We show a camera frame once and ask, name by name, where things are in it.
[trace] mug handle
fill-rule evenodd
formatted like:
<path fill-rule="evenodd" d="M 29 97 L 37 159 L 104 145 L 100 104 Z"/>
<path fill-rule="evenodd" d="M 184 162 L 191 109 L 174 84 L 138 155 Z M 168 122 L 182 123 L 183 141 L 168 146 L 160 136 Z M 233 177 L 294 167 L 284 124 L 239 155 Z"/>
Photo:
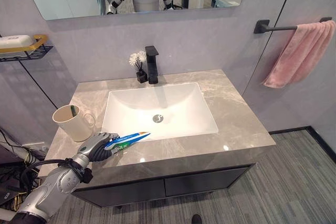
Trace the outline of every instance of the mug handle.
<path fill-rule="evenodd" d="M 92 117 L 92 119 L 93 119 L 93 123 L 89 123 L 89 121 L 88 121 L 87 119 L 85 119 L 85 116 L 86 116 L 86 115 L 89 115 L 89 116 Z M 86 113 L 86 114 L 83 116 L 83 118 L 84 118 L 85 121 L 89 124 L 89 127 L 90 127 L 90 128 L 93 128 L 93 127 L 95 126 L 95 124 L 96 124 L 96 119 L 95 119 L 95 117 L 94 117 L 92 114 L 90 114 L 90 113 Z"/>

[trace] black towel bar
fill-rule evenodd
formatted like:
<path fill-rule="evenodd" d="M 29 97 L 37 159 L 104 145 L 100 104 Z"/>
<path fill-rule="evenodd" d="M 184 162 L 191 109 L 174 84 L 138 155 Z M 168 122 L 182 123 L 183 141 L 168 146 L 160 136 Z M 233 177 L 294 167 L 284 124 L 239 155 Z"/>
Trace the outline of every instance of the black towel bar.
<path fill-rule="evenodd" d="M 320 22 L 332 20 L 332 17 L 321 18 Z M 283 26 L 283 27 L 269 27 L 269 19 L 261 19 L 257 21 L 256 27 L 254 28 L 255 34 L 263 34 L 267 31 L 283 31 L 283 30 L 296 30 L 297 26 Z"/>

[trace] black faucet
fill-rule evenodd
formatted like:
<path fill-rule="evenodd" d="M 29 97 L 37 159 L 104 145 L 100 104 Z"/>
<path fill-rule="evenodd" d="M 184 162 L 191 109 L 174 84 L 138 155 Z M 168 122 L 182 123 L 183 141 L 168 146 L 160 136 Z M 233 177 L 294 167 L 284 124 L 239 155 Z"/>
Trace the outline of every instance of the black faucet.
<path fill-rule="evenodd" d="M 159 55 L 154 46 L 145 47 L 146 57 L 147 57 L 147 68 L 148 68 L 148 83 L 156 84 L 159 82 L 157 79 L 158 68 L 156 67 L 156 56 Z"/>

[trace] white flower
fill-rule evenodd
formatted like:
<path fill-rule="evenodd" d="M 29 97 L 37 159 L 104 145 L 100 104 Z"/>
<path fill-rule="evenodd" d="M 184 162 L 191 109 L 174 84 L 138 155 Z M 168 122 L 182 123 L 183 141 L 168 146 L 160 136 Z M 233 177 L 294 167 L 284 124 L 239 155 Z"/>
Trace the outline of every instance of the white flower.
<path fill-rule="evenodd" d="M 138 60 L 138 54 L 131 54 L 129 63 L 131 66 L 135 66 L 135 63 Z"/>
<path fill-rule="evenodd" d="M 146 53 L 144 51 L 138 52 L 138 57 L 141 62 L 146 62 L 147 60 Z"/>

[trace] marble countertop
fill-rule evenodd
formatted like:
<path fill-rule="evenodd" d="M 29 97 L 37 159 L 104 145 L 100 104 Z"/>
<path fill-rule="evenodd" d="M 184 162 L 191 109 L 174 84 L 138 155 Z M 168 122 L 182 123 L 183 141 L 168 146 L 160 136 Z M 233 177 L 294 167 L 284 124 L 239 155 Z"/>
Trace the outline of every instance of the marble countertop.
<path fill-rule="evenodd" d="M 138 142 L 113 158 L 93 163 L 93 180 L 99 186 L 136 179 L 164 176 L 257 162 L 275 145 L 264 126 L 221 70 L 159 76 L 159 86 L 197 82 L 218 126 L 218 133 Z M 109 91 L 152 87 L 136 78 L 80 83 L 70 101 L 96 117 L 102 127 Z M 46 159 L 64 159 L 76 154 L 76 143 L 59 128 Z M 45 177 L 56 165 L 42 166 Z"/>

